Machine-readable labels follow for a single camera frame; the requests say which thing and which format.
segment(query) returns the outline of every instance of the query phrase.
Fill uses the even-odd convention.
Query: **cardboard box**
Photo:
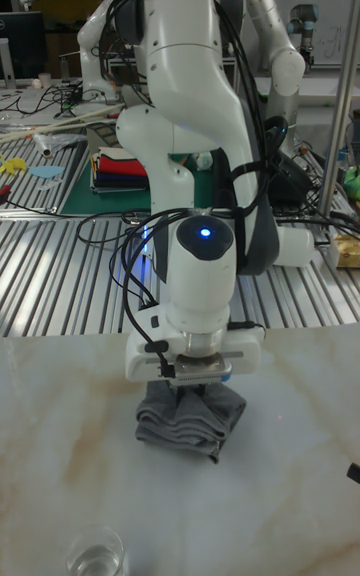
[[[360,240],[343,234],[331,239],[330,257],[335,267],[360,267]]]

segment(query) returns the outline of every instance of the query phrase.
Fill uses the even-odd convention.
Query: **gray cloth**
[[[217,463],[245,407],[245,399],[223,383],[172,387],[167,381],[153,381],[136,412],[136,438],[169,449],[190,449]]]

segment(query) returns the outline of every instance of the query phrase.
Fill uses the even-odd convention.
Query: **computer monitor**
[[[15,78],[36,78],[44,71],[47,51],[41,12],[0,13],[0,38],[9,39]]]

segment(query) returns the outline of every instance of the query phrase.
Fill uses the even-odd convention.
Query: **green cutting mat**
[[[98,194],[90,189],[90,163],[73,187],[61,213],[93,215],[123,212],[127,209],[150,209],[150,192],[113,192]],[[212,172],[194,172],[195,207],[212,205]]]

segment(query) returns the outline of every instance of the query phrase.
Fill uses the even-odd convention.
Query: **glass cup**
[[[123,544],[104,525],[89,525],[75,538],[65,559],[69,576],[122,576]]]

